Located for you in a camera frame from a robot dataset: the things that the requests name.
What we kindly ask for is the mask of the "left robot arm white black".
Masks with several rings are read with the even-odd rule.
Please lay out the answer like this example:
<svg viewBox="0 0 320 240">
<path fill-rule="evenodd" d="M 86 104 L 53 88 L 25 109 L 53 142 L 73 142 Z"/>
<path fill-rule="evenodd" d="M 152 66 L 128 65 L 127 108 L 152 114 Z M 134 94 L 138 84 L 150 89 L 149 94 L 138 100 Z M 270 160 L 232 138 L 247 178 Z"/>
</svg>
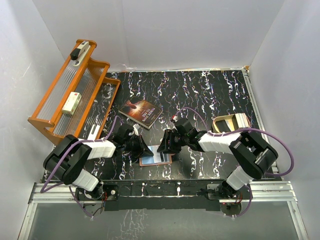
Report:
<svg viewBox="0 0 320 240">
<path fill-rule="evenodd" d="M 130 152 L 134 158 L 154 155 L 138 130 L 124 123 L 115 134 L 101 139 L 79 139 L 72 134 L 65 136 L 46 157 L 43 167 L 50 173 L 49 181 L 55 177 L 62 184 L 74 185 L 97 200 L 103 195 L 104 188 L 101 180 L 85 170 L 85 164 L 91 159 L 112 158 L 118 150 Z"/>
</svg>

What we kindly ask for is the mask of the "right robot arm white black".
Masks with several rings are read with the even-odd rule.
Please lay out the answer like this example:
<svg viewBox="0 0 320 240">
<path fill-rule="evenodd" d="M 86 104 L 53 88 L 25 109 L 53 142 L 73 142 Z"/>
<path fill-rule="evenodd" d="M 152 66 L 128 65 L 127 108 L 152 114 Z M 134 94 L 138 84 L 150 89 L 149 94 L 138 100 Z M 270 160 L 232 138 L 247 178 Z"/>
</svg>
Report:
<svg viewBox="0 0 320 240">
<path fill-rule="evenodd" d="M 244 185 L 260 180 L 279 157 L 277 151 L 251 128 L 214 134 L 198 131 L 186 118 L 175 121 L 173 129 L 165 130 L 157 152 L 177 154 L 184 146 L 197 152 L 221 152 L 235 157 L 238 167 L 215 189 L 202 191 L 221 198 L 235 198 Z"/>
</svg>

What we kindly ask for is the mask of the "stack of credit cards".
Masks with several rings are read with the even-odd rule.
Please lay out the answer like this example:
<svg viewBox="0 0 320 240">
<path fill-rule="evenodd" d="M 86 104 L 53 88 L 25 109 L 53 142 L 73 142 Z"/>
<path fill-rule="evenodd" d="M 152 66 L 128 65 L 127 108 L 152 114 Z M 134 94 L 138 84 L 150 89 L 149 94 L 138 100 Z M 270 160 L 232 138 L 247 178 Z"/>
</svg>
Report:
<svg viewBox="0 0 320 240">
<path fill-rule="evenodd" d="M 245 113 L 234 114 L 232 123 L 235 130 L 251 127 L 251 123 Z"/>
</svg>

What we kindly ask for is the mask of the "dark paperback book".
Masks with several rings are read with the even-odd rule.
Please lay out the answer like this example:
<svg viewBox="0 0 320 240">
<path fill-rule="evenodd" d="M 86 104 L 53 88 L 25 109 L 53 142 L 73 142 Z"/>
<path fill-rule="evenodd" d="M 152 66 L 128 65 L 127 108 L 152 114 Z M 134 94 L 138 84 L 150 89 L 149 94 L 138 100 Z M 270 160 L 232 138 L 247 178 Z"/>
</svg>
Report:
<svg viewBox="0 0 320 240">
<path fill-rule="evenodd" d="M 132 96 L 123 104 L 118 112 L 149 130 L 163 110 L 147 100 Z"/>
</svg>

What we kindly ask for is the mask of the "beige oval tray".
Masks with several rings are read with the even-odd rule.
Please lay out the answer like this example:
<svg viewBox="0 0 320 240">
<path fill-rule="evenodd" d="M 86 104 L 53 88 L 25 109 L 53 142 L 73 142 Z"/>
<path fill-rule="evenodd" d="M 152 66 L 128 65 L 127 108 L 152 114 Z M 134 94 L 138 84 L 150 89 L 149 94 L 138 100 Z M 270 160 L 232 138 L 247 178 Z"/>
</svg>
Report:
<svg viewBox="0 0 320 240">
<path fill-rule="evenodd" d="M 232 121 L 234 114 L 215 117 L 212 122 L 213 132 L 221 134 L 236 131 Z"/>
</svg>

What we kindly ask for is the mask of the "orange wooden shelf rack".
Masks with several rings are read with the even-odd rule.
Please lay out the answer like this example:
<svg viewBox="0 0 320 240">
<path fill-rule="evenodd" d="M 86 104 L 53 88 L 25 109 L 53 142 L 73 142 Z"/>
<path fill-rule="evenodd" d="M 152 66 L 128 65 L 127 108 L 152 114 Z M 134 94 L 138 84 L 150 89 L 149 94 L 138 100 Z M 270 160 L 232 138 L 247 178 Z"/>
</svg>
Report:
<svg viewBox="0 0 320 240">
<path fill-rule="evenodd" d="M 28 122 L 52 144 L 65 136 L 96 140 L 121 81 L 107 77 L 110 64 L 94 60 L 93 40 L 78 39 Z"/>
</svg>

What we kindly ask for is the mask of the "small white green box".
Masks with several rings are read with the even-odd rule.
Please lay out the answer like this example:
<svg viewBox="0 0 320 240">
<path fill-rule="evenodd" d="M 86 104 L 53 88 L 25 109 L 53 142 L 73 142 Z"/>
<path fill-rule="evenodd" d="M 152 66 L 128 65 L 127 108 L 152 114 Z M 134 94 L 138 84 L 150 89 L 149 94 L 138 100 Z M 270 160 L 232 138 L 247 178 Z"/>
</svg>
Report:
<svg viewBox="0 0 320 240">
<path fill-rule="evenodd" d="M 62 113 L 73 115 L 81 101 L 82 95 L 79 92 L 71 92 L 62 108 Z"/>
</svg>

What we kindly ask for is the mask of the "black white stapler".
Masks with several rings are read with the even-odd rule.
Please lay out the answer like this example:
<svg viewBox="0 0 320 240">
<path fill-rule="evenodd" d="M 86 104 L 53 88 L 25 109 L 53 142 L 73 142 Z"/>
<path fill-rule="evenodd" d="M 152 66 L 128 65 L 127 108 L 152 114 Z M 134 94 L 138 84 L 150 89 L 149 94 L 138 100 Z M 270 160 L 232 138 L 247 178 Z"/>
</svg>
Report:
<svg viewBox="0 0 320 240">
<path fill-rule="evenodd" d="M 70 59 L 74 67 L 77 67 L 82 63 L 90 47 L 90 43 L 85 40 L 70 53 Z"/>
</svg>

